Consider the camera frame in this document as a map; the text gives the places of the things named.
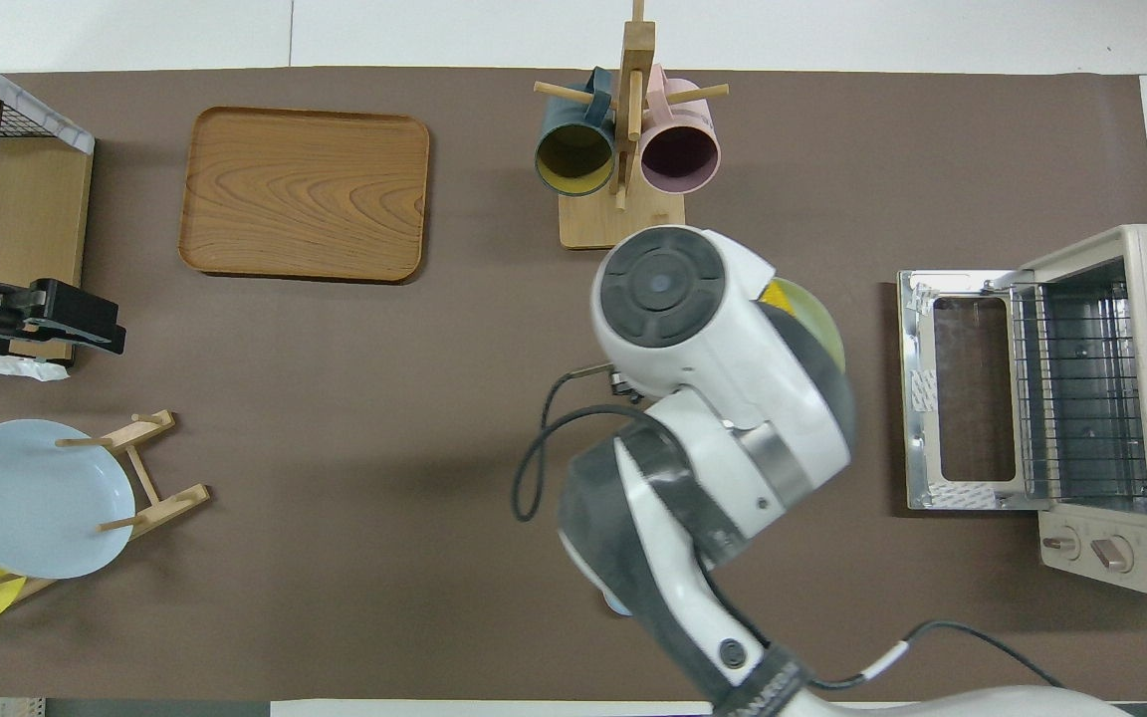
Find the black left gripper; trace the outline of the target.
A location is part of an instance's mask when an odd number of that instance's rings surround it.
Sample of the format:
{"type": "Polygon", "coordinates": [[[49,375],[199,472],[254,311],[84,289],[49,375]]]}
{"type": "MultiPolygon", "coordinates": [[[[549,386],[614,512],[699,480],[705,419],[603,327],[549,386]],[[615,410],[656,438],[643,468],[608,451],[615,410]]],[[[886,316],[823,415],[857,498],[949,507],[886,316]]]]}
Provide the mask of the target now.
{"type": "Polygon", "coordinates": [[[126,332],[114,301],[60,280],[36,280],[28,287],[0,283],[0,350],[13,341],[95,346],[120,356],[126,332]]]}

